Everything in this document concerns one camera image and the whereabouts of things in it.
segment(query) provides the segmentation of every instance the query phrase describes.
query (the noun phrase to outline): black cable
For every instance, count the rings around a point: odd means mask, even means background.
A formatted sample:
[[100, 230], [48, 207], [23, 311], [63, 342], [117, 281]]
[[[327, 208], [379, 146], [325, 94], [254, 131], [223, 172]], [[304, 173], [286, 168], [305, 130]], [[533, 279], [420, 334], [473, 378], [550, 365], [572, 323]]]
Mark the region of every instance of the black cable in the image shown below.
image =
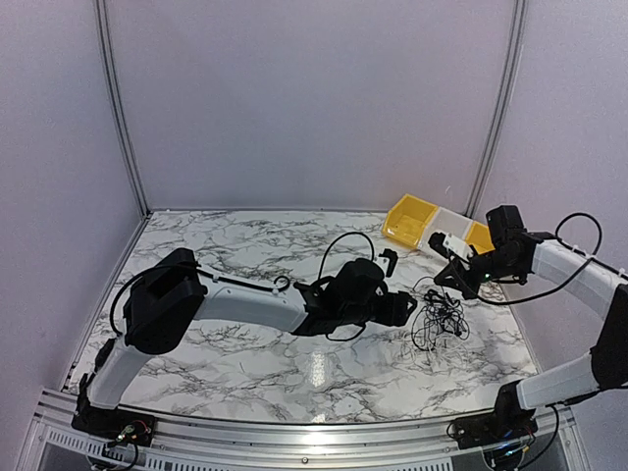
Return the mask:
[[373, 245], [373, 240], [371, 240], [371, 238], [368, 237], [366, 234], [361, 233], [360, 231], [351, 231], [350, 233], [339, 235], [338, 237], [334, 239], [332, 243], [330, 243], [330, 245], [327, 247], [327, 250], [325, 250], [325, 254], [323, 255], [323, 259], [321, 260], [321, 268], [318, 271], [318, 280], [320, 280], [321, 277], [323, 276], [323, 267], [325, 266], [325, 260], [327, 259], [327, 256], [329, 255], [330, 250], [332, 249], [334, 245], [336, 245], [336, 243], [339, 240], [347, 236], [361, 236], [361, 237], [366, 238], [366, 240], [369, 242], [369, 245], [371, 246], [371, 261], [373, 262], [375, 260], [375, 246]]
[[131, 471], [137, 464], [137, 461], [139, 460], [139, 448], [134, 443], [131, 443], [131, 445], [133, 445], [133, 448], [135, 449], [135, 456], [133, 457], [133, 461], [131, 462], [129, 466], [117, 469], [115, 471]]
[[564, 242], [562, 242], [562, 239], [558, 236], [558, 232], [560, 230], [560, 228], [569, 220], [575, 218], [575, 217], [586, 217], [588, 219], [590, 219], [591, 221], [593, 221], [596, 224], [596, 228], [598, 229], [598, 242], [596, 243], [596, 248], [594, 248], [593, 252], [591, 253], [591, 257], [589, 257], [569, 278], [567, 278], [567, 280], [565, 280], [563, 283], [561, 283], [560, 285], [558, 285], [555, 288], [552, 289], [548, 289], [547, 291], [544, 292], [539, 292], [537, 294], [533, 294], [532, 296], [528, 296], [528, 297], [523, 297], [521, 299], [513, 299], [513, 300], [509, 300], [509, 301], [493, 301], [491, 299], [486, 299], [485, 297], [480, 296], [479, 294], [475, 293], [473, 291], [473, 289], [471, 289], [465, 282], [464, 280], [462, 280], [462, 277], [460, 277], [460, 274], [458, 274], [457, 270], [455, 269], [455, 267], [453, 265], [451, 265], [451, 272], [453, 273], [453, 275], [455, 276], [456, 280], [460, 283], [460, 285], [465, 288], [468, 292], [472, 293], [475, 297], [477, 297], [479, 300], [481, 300], [482, 302], [486, 303], [486, 304], [490, 304], [492, 306], [511, 306], [513, 304], [521, 304], [523, 302], [529, 302], [529, 301], [534, 301], [536, 299], [540, 299], [542, 297], [546, 297], [549, 296], [551, 294], [554, 294], [555, 292], [560, 291], [561, 289], [565, 288], [567, 285], [569, 285], [578, 275], [580, 275], [582, 273], [582, 271], [587, 268], [587, 266], [594, 260], [594, 256], [598, 254], [598, 251], [600, 250], [600, 246], [602, 245], [602, 226], [600, 224], [600, 222], [598, 222], [598, 220], [596, 218], [594, 218], [593, 216], [591, 216], [590, 214], [587, 213], [572, 213], [570, 215], [568, 215], [567, 217], [565, 217], [562, 221], [560, 221], [560, 223], [558, 223], [558, 226], [556, 227], [556, 230], [554, 231], [554, 235], [556, 236], [556, 238], [558, 239], [558, 241], [560, 243], [562, 243], [564, 246], [567, 246]]
[[553, 415], [556, 417], [556, 427], [553, 429], [553, 433], [551, 434], [551, 437], [549, 438], [549, 442], [548, 442], [547, 445], [545, 445], [545, 447], [534, 458], [532, 458], [526, 464], [523, 464], [523, 465], [519, 466], [519, 469], [527, 468], [532, 463], [534, 463], [536, 460], [538, 460], [541, 456], [543, 456], [543, 454], [546, 451], [548, 451], [548, 449], [550, 449], [551, 444], [553, 444], [553, 441], [556, 440], [556, 436], [558, 435], [558, 429], [560, 427], [560, 417], [558, 416], [558, 411], [556, 410], [556, 408], [553, 405], [549, 405], [548, 407], [551, 410], [553, 410]]
[[[464, 309], [459, 299], [453, 299], [444, 289], [443, 294], [440, 294], [430, 288], [423, 295], [423, 301], [425, 305], [410, 328], [410, 339], [414, 346], [421, 351], [432, 350], [436, 348], [441, 334], [452, 334], [461, 340], [469, 338], [469, 324], [464, 319]], [[417, 328], [421, 318], [423, 326]]]
[[278, 277], [275, 278], [274, 283], [276, 283], [279, 280], [286, 280], [287, 283], [285, 285], [283, 285], [280, 288], [277, 287], [264, 287], [261, 285], [256, 285], [254, 283], [249, 283], [249, 282], [243, 282], [241, 280], [233, 280], [231, 278], [228, 277], [223, 277], [223, 276], [215, 276], [212, 275], [209, 272], [206, 272], [204, 270], [201, 270], [199, 268], [196, 267], [190, 267], [187, 265], [177, 265], [177, 264], [172, 264], [172, 265], [155, 265], [154, 267], [150, 267], [147, 268], [146, 270], [142, 270], [141, 272], [133, 275], [126, 283], [124, 283], [122, 285], [122, 287], [118, 290], [118, 292], [116, 293], [113, 302], [111, 303], [111, 309], [109, 311], [109, 325], [111, 326], [111, 330], [114, 331], [116, 333], [116, 335], [121, 336], [122, 332], [120, 330], [118, 330], [118, 328], [116, 327], [116, 323], [114, 321], [114, 317], [115, 317], [115, 312], [116, 312], [116, 306], [118, 305], [118, 301], [120, 301], [120, 298], [122, 297], [122, 295], [124, 294], [124, 292], [133, 284], [135, 283], [137, 280], [141, 279], [143, 276], [155, 272], [157, 270], [168, 270], [168, 269], [179, 269], [179, 270], [184, 270], [184, 271], [188, 271], [190, 273], [196, 273], [197, 275], [201, 275], [203, 277], [212, 279], [212, 280], [217, 280], [219, 282], [226, 282], [226, 283], [231, 283], [232, 285], [237, 285], [239, 287], [245, 287], [245, 288], [252, 288], [252, 289], [257, 289], [260, 291], [267, 291], [267, 292], [272, 292], [275, 289], [279, 292], [285, 291], [286, 289], [289, 288], [290, 286], [290, 279], [285, 276], [285, 275], [279, 275]]
[[133, 460], [131, 461], [131, 463], [129, 465], [125, 466], [124, 468], [120, 468], [119, 467], [120, 464], [110, 464], [110, 463], [107, 463], [105, 465], [105, 464], [92, 463], [91, 459], [89, 459], [89, 456], [85, 455], [85, 457], [87, 458], [87, 462], [89, 463], [89, 465], [92, 468], [94, 466], [96, 466], [97, 469], [99, 469], [100, 471], [131, 471], [135, 467], [135, 465], [137, 464], [137, 461], [139, 460], [139, 448], [133, 442], [130, 442], [130, 444], [133, 445], [134, 456], [133, 456]]
[[358, 337], [360, 337], [362, 335], [362, 333], [365, 331], [366, 329], [366, 324], [363, 326], [360, 326], [360, 330], [359, 332], [354, 335], [353, 337], [349, 337], [348, 339], [331, 339], [329, 334], [325, 334], [325, 339], [329, 340], [329, 341], [351, 341], [351, 340], [355, 340]]

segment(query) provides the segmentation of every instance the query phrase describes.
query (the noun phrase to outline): small white object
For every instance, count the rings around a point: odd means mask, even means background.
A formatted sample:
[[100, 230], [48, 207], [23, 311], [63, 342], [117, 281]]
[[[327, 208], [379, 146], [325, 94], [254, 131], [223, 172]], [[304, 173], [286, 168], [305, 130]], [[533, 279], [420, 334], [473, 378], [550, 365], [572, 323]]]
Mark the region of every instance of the small white object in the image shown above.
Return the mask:
[[447, 234], [445, 236], [443, 247], [463, 260], [468, 260], [473, 256], [473, 250], [471, 250], [471, 247], [467, 245], [467, 242], [452, 234]]

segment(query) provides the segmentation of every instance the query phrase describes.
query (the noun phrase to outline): black clip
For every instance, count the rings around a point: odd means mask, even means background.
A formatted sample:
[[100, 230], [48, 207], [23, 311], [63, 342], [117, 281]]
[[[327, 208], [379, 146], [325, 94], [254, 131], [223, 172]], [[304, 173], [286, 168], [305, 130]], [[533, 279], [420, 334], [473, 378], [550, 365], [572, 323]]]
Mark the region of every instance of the black clip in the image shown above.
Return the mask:
[[380, 257], [389, 259], [389, 266], [386, 269], [386, 278], [390, 278], [393, 275], [394, 267], [396, 267], [396, 262], [399, 259], [399, 256], [394, 250], [385, 248], [384, 252], [380, 254]]

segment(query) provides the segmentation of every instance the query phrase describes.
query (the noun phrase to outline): metal rail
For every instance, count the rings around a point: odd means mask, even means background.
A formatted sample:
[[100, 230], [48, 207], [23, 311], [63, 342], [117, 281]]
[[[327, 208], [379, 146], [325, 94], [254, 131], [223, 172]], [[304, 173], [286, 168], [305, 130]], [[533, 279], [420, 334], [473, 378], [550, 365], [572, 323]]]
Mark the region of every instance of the metal rail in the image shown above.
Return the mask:
[[497, 154], [499, 136], [501, 135], [501, 129], [503, 128], [503, 122], [519, 67], [527, 11], [528, 0], [515, 0], [512, 11], [512, 23], [510, 25], [508, 50], [503, 65], [503, 74], [501, 76], [501, 84], [499, 85], [496, 107], [493, 112], [493, 120], [489, 128], [489, 135], [484, 144], [484, 151], [482, 152], [482, 159], [473, 183], [473, 188], [471, 189], [471, 194], [469, 194], [467, 206], [464, 210], [464, 215], [471, 219], [475, 219], [482, 194], [484, 193], [484, 188], [487, 185], [491, 166]]

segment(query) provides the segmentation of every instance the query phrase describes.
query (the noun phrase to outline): white marble table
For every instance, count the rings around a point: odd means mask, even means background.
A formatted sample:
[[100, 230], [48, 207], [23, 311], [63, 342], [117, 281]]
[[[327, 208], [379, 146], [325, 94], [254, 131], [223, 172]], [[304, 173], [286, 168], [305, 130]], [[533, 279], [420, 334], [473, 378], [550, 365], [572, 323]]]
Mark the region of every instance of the white marble table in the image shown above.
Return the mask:
[[[436, 275], [445, 262], [385, 239], [384, 218], [379, 213], [159, 212], [114, 291], [177, 247], [194, 250], [204, 267], [226, 274], [253, 280], [287, 275], [311, 283], [328, 244], [348, 231], [367, 233], [378, 253], [385, 247], [398, 252], [397, 268], [388, 280], [391, 289], [411, 290], [421, 277]], [[328, 258], [326, 273], [368, 253], [360, 237], [346, 237]], [[501, 293], [489, 287], [484, 295]], [[72, 374], [73, 393], [112, 336], [109, 306]], [[437, 355], [432, 361], [411, 344], [412, 318], [404, 328], [371, 323], [360, 338], [346, 343], [296, 338], [260, 326], [195, 321], [176, 350], [146, 364], [123, 403], [196, 416], [300, 423], [390, 421], [491, 407], [501, 384], [536, 369], [508, 308], [471, 301], [464, 302], [464, 309], [471, 331], [466, 353], [447, 360]], [[338, 329], [334, 336], [346, 337], [352, 329]]]

